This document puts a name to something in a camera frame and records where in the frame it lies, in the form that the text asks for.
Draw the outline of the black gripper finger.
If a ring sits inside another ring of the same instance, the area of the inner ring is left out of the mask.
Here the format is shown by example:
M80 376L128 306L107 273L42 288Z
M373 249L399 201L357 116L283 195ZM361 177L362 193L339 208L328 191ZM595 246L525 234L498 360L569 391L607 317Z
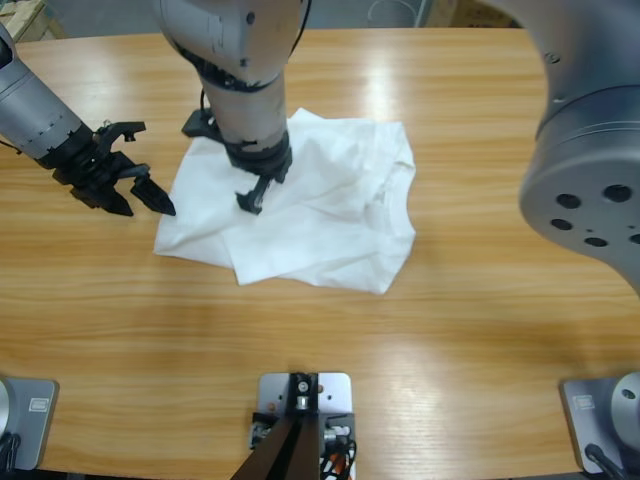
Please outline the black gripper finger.
M149 176L134 179L131 193L150 210L168 216L175 216L176 210L169 195Z
M260 176L254 188L247 193L236 193L238 206L245 212L259 215L262 212L262 203L273 178L270 176Z
M108 191L100 200L101 208L108 213L133 217L134 213L127 200L117 191Z

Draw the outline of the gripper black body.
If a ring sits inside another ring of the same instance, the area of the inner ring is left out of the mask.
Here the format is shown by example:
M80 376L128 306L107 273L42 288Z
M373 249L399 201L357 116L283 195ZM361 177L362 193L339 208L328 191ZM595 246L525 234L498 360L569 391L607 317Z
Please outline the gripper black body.
M232 166L282 184L292 164L289 134L284 133L274 146L260 151L246 151L244 144L225 144Z
M91 208L101 208L100 200L124 178L149 176L149 166L136 164L111 147L119 138L135 140L146 130L144 124L108 124L96 131L85 124L70 131L61 145L51 150L53 178L72 187L71 194Z

